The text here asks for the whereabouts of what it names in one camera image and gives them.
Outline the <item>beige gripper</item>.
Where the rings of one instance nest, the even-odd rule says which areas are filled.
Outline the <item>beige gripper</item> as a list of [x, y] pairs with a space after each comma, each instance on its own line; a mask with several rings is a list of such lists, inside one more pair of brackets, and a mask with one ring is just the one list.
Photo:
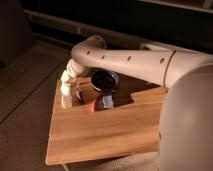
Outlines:
[[81, 77], [85, 72], [85, 68], [78, 64], [74, 59], [70, 59], [66, 69], [61, 75], [61, 92], [64, 96], [71, 95], [72, 85], [78, 77]]

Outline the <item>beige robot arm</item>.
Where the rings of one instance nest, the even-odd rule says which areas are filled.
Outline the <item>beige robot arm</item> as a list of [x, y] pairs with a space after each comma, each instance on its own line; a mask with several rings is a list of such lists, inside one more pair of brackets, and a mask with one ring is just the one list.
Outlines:
[[158, 131], [159, 171], [213, 171], [213, 54], [185, 50], [109, 50], [94, 35], [74, 45], [61, 76], [72, 82], [91, 69], [139, 79], [167, 90]]

